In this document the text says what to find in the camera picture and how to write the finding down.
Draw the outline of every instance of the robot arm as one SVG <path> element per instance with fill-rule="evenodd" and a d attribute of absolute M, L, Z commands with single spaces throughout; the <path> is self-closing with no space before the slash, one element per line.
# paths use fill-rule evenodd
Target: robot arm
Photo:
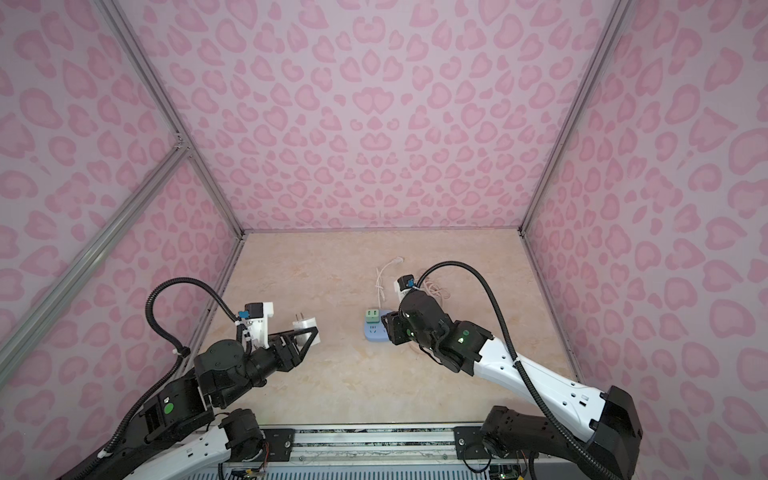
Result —
<path fill-rule="evenodd" d="M 608 392 L 585 386 L 552 372 L 533 360 L 511 358 L 505 343 L 468 321 L 454 322 L 435 299 L 414 288 L 413 276 L 398 280 L 401 303 L 382 318 L 390 341 L 417 342 L 452 372 L 490 380 L 535 403 L 520 372 L 521 362 L 554 417 L 589 455 L 618 478 L 629 480 L 640 450 L 642 429 L 631 396 L 612 386 Z M 486 449 L 501 458 L 520 449 L 555 455 L 577 463 L 591 478 L 605 475 L 579 455 L 545 417 L 522 415 L 496 406 L 481 432 Z"/>
<path fill-rule="evenodd" d="M 297 337 L 306 334 L 309 339 L 300 346 Z M 225 409 L 248 390 L 265 386 L 272 373 L 298 366 L 316 335 L 317 327 L 276 333 L 268 337 L 266 348 L 257 347 L 251 353 L 236 340 L 214 343 L 195 357 L 192 370 L 144 403 L 117 448 L 88 475 L 81 473 L 101 448 L 59 480 L 120 480 L 129 475 L 171 480 L 210 464 L 255 459 L 263 451 L 264 436 L 253 412 L 242 409 L 183 447 L 158 454 L 211 423 L 214 407 Z"/>

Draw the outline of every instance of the wire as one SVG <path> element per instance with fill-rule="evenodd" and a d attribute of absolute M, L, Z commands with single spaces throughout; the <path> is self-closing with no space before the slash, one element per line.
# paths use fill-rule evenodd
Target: wire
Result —
<path fill-rule="evenodd" d="M 230 414 L 229 412 L 218 412 L 216 415 L 214 415 L 214 420 L 215 420 L 215 419 L 216 419 L 216 417 L 218 417 L 219 415 L 229 415 L 229 414 Z M 205 426 L 205 431 L 206 431 L 206 432 L 208 431 L 208 429 L 210 428 L 210 424 L 211 424 L 211 423 L 213 423 L 213 422 L 214 422 L 214 420 L 211 420 L 210 422 L 208 422 L 208 425 L 206 425 L 206 426 Z"/>
<path fill-rule="evenodd" d="M 464 452 L 466 452 L 469 449 L 469 447 L 476 447 L 476 446 L 482 446 L 482 444 L 473 443 L 472 445 L 467 445 L 466 448 L 464 448 Z M 491 460 L 492 459 L 493 459 L 493 455 L 488 454 L 488 463 L 485 464 L 485 467 L 480 468 L 479 470 L 475 470 L 474 468 L 470 467 L 469 464 L 467 463 L 467 459 L 466 458 L 462 458 L 462 462 L 464 462 L 464 465 L 466 465 L 466 467 L 469 468 L 470 472 L 473 472 L 473 473 L 483 473 L 486 470 L 488 470 L 488 467 L 491 466 Z"/>
<path fill-rule="evenodd" d="M 493 311 L 496 314 L 496 318 L 498 319 L 498 325 L 502 329 L 502 336 L 504 337 L 504 342 L 507 346 L 507 350 L 509 351 L 509 355 L 512 360 L 512 365 L 515 367 L 515 369 L 520 374 L 520 378 L 523 380 L 523 383 L 525 384 L 525 388 L 528 389 L 528 393 L 531 394 L 531 397 L 533 398 L 534 402 L 536 403 L 536 406 L 541 410 L 542 413 L 544 413 L 544 416 L 547 417 L 547 420 L 554 426 L 554 428 L 560 433 L 560 435 L 563 435 L 565 438 L 566 443 L 570 447 L 572 447 L 576 453 L 578 453 L 579 456 L 584 460 L 586 464 L 588 464 L 591 468 L 593 468 L 598 474 L 605 477 L 607 480 L 621 480 L 621 477 L 616 475 L 615 473 L 608 470 L 604 465 L 602 465 L 595 457 L 593 457 L 589 452 L 587 452 L 584 447 L 581 445 L 579 441 L 576 440 L 576 438 L 573 436 L 570 430 L 566 429 L 560 421 L 555 418 L 552 411 L 549 409 L 549 406 L 545 403 L 541 395 L 539 395 L 538 391 L 536 390 L 536 387 L 534 386 L 533 382 L 531 381 L 531 378 L 528 377 L 528 373 L 525 371 L 525 367 L 523 366 L 523 362 L 521 362 L 518 359 L 518 354 L 515 351 L 515 346 L 512 345 L 512 338 L 509 336 L 509 330 L 507 329 L 507 323 L 504 321 L 504 316 L 502 315 L 502 310 L 498 307 L 498 302 L 496 301 L 496 297 L 493 295 L 493 292 L 491 291 L 491 287 L 488 285 L 488 282 L 485 281 L 485 278 L 475 270 L 473 267 L 467 265 L 463 262 L 457 262 L 454 260 L 448 260 L 445 262 L 440 262 L 435 265 L 432 265 L 429 267 L 422 275 L 419 277 L 419 281 L 416 283 L 416 287 L 420 288 L 422 283 L 424 283 L 424 280 L 426 277 L 437 270 L 438 268 L 442 268 L 444 266 L 459 266 L 463 268 L 464 270 L 467 270 L 472 275 L 475 276 L 476 279 L 479 280 L 480 284 L 482 285 L 483 289 L 485 290 L 485 293 L 488 295 L 488 299 L 491 300 L 491 305 L 493 306 Z"/>
<path fill-rule="evenodd" d="M 422 290 L 435 300 L 437 300 L 437 303 L 442 306 L 442 303 L 451 298 L 451 293 L 448 292 L 445 288 L 441 287 L 432 279 L 424 279 L 424 283 L 422 284 Z"/>
<path fill-rule="evenodd" d="M 266 472 L 266 463 L 270 460 L 270 443 L 269 442 L 264 442 L 264 443 L 266 443 L 266 452 L 264 454 L 264 461 L 261 462 L 261 466 L 259 467 L 257 472 L 261 472 L 262 468 Z"/>
<path fill-rule="evenodd" d="M 386 301 L 386 295 L 384 294 L 384 286 L 382 285 L 382 275 L 386 267 L 393 263 L 402 263 L 404 260 L 402 257 L 395 257 L 391 259 L 387 264 L 381 268 L 376 267 L 376 300 L 379 302 L 379 310 L 382 309 L 382 303 Z"/>
<path fill-rule="evenodd" d="M 527 459 L 527 458 L 525 458 L 525 453 L 524 453 L 522 450 L 519 450 L 519 452 L 520 452 L 520 455 L 523 455 L 523 465 L 525 465 L 525 470 L 522 470 L 522 471 L 520 472 L 520 476 L 521 476 L 521 477 L 525 477 L 525 474 L 526 474 L 526 473 L 528 473 L 528 459 Z"/>
<path fill-rule="evenodd" d="M 431 359 L 432 359 L 432 361 L 433 361 L 434 363 L 437 363 L 438 365 L 442 365 L 442 362 L 438 362 L 438 361 L 437 361 L 437 359 L 436 359 L 434 356 L 432 356 L 432 354 L 431 354 L 430 352 L 427 352 L 427 351 L 424 349 L 424 347 L 423 347 L 423 346 L 419 345 L 419 350 L 421 350 L 422 352 L 426 353 L 426 354 L 427 354 L 427 356 L 428 356 L 429 358 L 431 358 Z"/>
<path fill-rule="evenodd" d="M 149 327 L 152 328 L 152 330 L 159 336 L 166 339 L 171 345 L 174 346 L 174 353 L 176 353 L 176 362 L 174 362 L 174 366 L 170 368 L 170 370 L 163 375 L 159 380 L 155 382 L 152 387 L 149 388 L 144 394 L 139 397 L 139 399 L 132 405 L 132 407 L 128 410 L 128 412 L 125 414 L 123 419 L 120 421 L 120 424 L 115 429 L 114 433 L 112 434 L 112 437 L 107 441 L 106 444 L 104 444 L 104 447 L 99 451 L 99 454 L 96 458 L 94 458 L 91 463 L 85 466 L 80 473 L 78 473 L 72 480 L 82 480 L 83 478 L 90 475 L 98 466 L 103 462 L 104 458 L 107 458 L 109 455 L 114 452 L 114 450 L 117 448 L 118 443 L 122 440 L 123 435 L 125 435 L 125 431 L 128 428 L 128 424 L 131 423 L 131 420 L 134 418 L 134 415 L 136 415 L 136 412 L 139 411 L 139 409 L 144 405 L 144 403 L 149 400 L 149 398 L 161 387 L 167 382 L 175 373 L 178 371 L 179 368 L 181 368 L 181 363 L 184 361 L 186 357 L 190 355 L 190 348 L 188 346 L 184 346 L 181 344 L 181 341 L 179 341 L 178 338 L 173 336 L 173 334 L 169 333 L 164 329 L 162 326 L 160 326 L 159 323 L 157 323 L 157 320 L 154 318 L 154 302 L 157 300 L 157 297 L 160 296 L 161 292 L 165 289 L 167 289 L 169 286 L 176 285 L 178 283 L 191 283 L 192 285 L 198 286 L 201 289 L 208 292 L 209 295 L 211 295 L 214 300 L 216 300 L 216 303 L 219 304 L 221 309 L 226 313 L 230 319 L 235 322 L 238 320 L 238 317 L 230 310 L 230 307 L 224 303 L 224 301 L 221 299 L 218 293 L 216 293 L 216 290 L 211 288 L 210 285 L 208 285 L 205 282 L 202 282 L 196 278 L 190 278 L 188 276 L 179 276 L 177 278 L 172 278 L 170 280 L 166 280 L 157 287 L 155 287 L 154 290 L 152 290 L 152 293 L 149 294 L 149 297 L 147 298 L 147 303 L 144 306 L 144 316 L 147 318 L 147 323 L 149 324 Z M 239 325 L 237 327 L 237 337 L 238 341 L 242 341 L 242 335 L 243 330 L 241 329 L 243 327 L 242 325 Z"/>
<path fill-rule="evenodd" d="M 536 480 L 536 471 L 533 469 L 533 459 L 538 457 L 538 452 L 531 452 L 528 457 L 528 471 L 531 473 L 531 480 Z"/>

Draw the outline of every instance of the blue power strip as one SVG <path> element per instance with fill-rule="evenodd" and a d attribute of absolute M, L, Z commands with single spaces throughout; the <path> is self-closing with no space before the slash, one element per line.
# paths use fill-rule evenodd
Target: blue power strip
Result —
<path fill-rule="evenodd" d="M 391 310 L 379 310 L 379 321 L 376 323 L 368 323 L 363 319 L 362 332 L 366 335 L 369 342 L 388 342 L 389 337 L 386 334 L 386 328 L 382 323 L 382 315 L 392 312 Z"/>

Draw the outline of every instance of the aluminum frame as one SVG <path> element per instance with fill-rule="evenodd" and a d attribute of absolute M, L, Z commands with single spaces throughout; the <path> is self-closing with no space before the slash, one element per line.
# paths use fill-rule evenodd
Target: aluminum frame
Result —
<path fill-rule="evenodd" d="M 247 234 L 243 235 L 239 239 L 235 239 L 235 244 L 227 258 L 227 263 L 224 266 L 224 270 L 219 275 L 219 279 L 216 281 L 216 284 L 213 285 L 214 290 L 216 290 L 219 295 L 223 295 L 224 290 L 227 288 L 227 284 L 230 282 L 230 278 L 232 278 L 232 272 L 235 270 L 235 266 L 237 265 L 237 259 L 240 258 L 240 252 L 243 251 L 246 238 L 248 238 Z M 194 357 L 199 353 L 200 346 L 203 344 L 203 341 L 208 334 L 208 329 L 210 328 L 210 324 L 214 321 L 218 306 L 219 305 L 216 303 L 216 300 L 212 298 L 208 300 L 208 303 L 203 310 L 201 319 L 197 323 L 197 326 L 195 326 L 195 329 L 192 332 L 192 337 L 189 341 L 189 347 L 192 353 L 186 359 L 184 359 L 184 361 L 181 363 L 181 367 L 173 376 L 171 376 L 170 380 L 175 380 L 183 376 L 184 373 L 186 373 L 187 370 L 193 366 L 192 364 Z"/>
<path fill-rule="evenodd" d="M 175 132 L 177 139 L 190 147 L 193 160 L 192 166 L 202 180 L 205 189 L 208 190 L 208 194 L 214 204 L 219 209 L 222 216 L 227 220 L 227 224 L 235 233 L 235 236 L 242 237 L 243 226 L 237 219 L 234 210 L 232 210 L 232 206 L 224 196 L 219 184 L 214 180 L 213 175 L 205 163 L 204 157 L 197 148 L 197 145 L 187 130 L 187 127 L 184 125 L 184 122 L 181 120 L 181 116 L 176 110 L 173 102 L 170 100 L 168 92 L 165 91 L 160 76 L 147 58 L 144 47 L 141 46 L 138 36 L 131 26 L 131 23 L 128 21 L 122 7 L 117 0 L 93 0 L 93 3 L 95 3 L 101 11 L 101 14 L 104 16 L 104 19 L 114 33 L 115 38 L 120 42 L 123 51 L 134 66 L 142 83 L 144 83 L 144 86 L 147 88 L 147 92 L 153 98 L 155 104 L 157 104 L 160 113 L 163 115 L 163 118 L 168 123 L 171 130 Z"/>
<path fill-rule="evenodd" d="M 538 210 L 539 203 L 549 185 L 554 169 L 563 157 L 565 145 L 568 144 L 582 114 L 587 109 L 589 99 L 605 71 L 608 60 L 616 49 L 621 33 L 626 28 L 627 20 L 631 17 L 630 13 L 633 11 L 636 3 L 636 0 L 616 0 L 611 9 L 608 22 L 605 28 L 603 28 L 597 47 L 587 64 L 587 70 L 576 91 L 574 101 L 571 103 L 571 108 L 565 117 L 563 128 L 560 129 L 555 139 L 554 148 L 552 148 L 552 152 L 547 159 L 547 166 L 536 185 L 531 204 L 528 205 L 528 209 L 523 216 L 520 226 L 520 230 L 523 232 L 527 231 L 531 226 L 535 212 Z"/>
<path fill-rule="evenodd" d="M 589 100 L 616 49 L 621 34 L 629 25 L 629 19 L 632 17 L 632 12 L 634 11 L 636 4 L 637 0 L 617 0 L 614 3 L 611 13 L 608 16 L 608 22 L 601 33 L 598 45 L 588 63 L 584 78 L 579 84 L 574 102 L 571 104 L 571 108 L 566 115 L 563 128 L 558 133 L 552 152 L 547 159 L 547 166 L 536 185 L 531 204 L 528 205 L 521 226 L 518 229 L 523 250 L 525 250 L 525 255 L 528 257 L 528 262 L 531 264 L 531 270 L 533 270 L 533 273 L 536 276 L 536 283 L 541 292 L 541 297 L 547 306 L 550 320 L 554 325 L 555 331 L 558 333 L 558 338 L 563 346 L 568 363 L 571 365 L 571 371 L 579 382 L 584 378 L 584 374 L 581 371 L 581 366 L 579 366 L 574 350 L 571 347 L 568 333 L 558 320 L 557 312 L 554 307 L 554 297 L 552 296 L 551 291 L 545 282 L 544 274 L 536 261 L 531 244 L 527 238 L 527 233 L 531 229 L 539 209 L 543 206 L 541 201 L 551 184 L 555 169 L 562 161 L 566 151 L 565 146 L 576 131 L 584 111 L 589 105 Z"/>
<path fill-rule="evenodd" d="M 291 478 L 290 473 L 297 475 L 297 478 L 307 478 L 301 475 L 312 475 L 313 472 L 336 474 L 347 469 L 391 472 L 394 469 L 415 468 L 424 472 L 421 478 L 430 478 L 427 472 L 440 472 L 443 469 L 472 475 L 464 466 L 464 462 L 456 456 L 453 428 L 481 425 L 478 422 L 467 422 L 263 426 L 263 429 L 296 429 L 290 460 L 278 464 L 270 463 L 267 473 L 271 471 L 275 475 L 271 478 L 278 478 L 280 473 L 286 474 L 283 478 Z M 482 466 L 485 461 L 472 460 L 470 463 Z M 492 460 L 493 465 L 515 463 L 518 463 L 516 458 Z M 586 478 L 576 464 L 562 458 L 541 455 L 536 460 L 536 466 L 539 478 Z M 254 467 L 254 462 L 229 462 L 227 467 Z M 547 475 L 550 471 L 566 475 L 550 477 Z M 383 478 L 395 476 L 383 475 Z M 433 475 L 432 478 L 444 477 Z M 470 478 L 487 478 L 487 474 L 473 475 Z"/>
<path fill-rule="evenodd" d="M 150 202 L 182 164 L 190 158 L 188 147 L 174 146 L 135 192 L 123 202 L 107 224 L 56 280 L 50 292 L 20 319 L 18 327 L 0 349 L 0 389 L 53 327 L 61 312 L 77 296 L 111 251 L 131 229 Z"/>

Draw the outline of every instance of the white bracket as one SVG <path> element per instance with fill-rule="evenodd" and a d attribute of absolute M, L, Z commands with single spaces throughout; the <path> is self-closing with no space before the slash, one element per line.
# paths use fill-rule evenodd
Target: white bracket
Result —
<path fill-rule="evenodd" d="M 392 282 L 392 286 L 395 288 L 395 294 L 397 295 L 397 303 L 399 305 L 400 303 L 402 303 L 402 299 L 406 297 L 406 295 L 408 294 L 408 292 L 411 291 L 411 289 L 406 288 L 405 290 L 400 290 L 400 284 L 397 283 L 397 280 Z"/>
<path fill-rule="evenodd" d="M 530 403 L 535 403 L 510 360 L 502 339 L 487 340 L 480 349 L 480 355 L 482 359 L 475 362 L 476 377 L 497 383 Z M 518 359 L 554 416 L 576 438 L 584 442 L 589 440 L 594 433 L 589 426 L 590 421 L 599 422 L 605 406 L 605 400 L 600 397 L 602 392 L 560 376 L 522 355 L 518 355 Z"/>
<path fill-rule="evenodd" d="M 268 349 L 270 348 L 270 344 L 267 340 L 267 322 L 271 316 L 274 316 L 275 307 L 272 302 L 264 302 L 263 305 L 263 317 L 245 319 L 243 320 L 243 324 L 248 328 L 250 339 L 253 342 L 253 348 L 263 347 Z"/>
<path fill-rule="evenodd" d="M 216 426 L 196 435 L 190 442 L 162 452 L 137 467 L 128 480 L 178 480 L 207 466 L 226 462 L 230 458 L 227 433 Z"/>

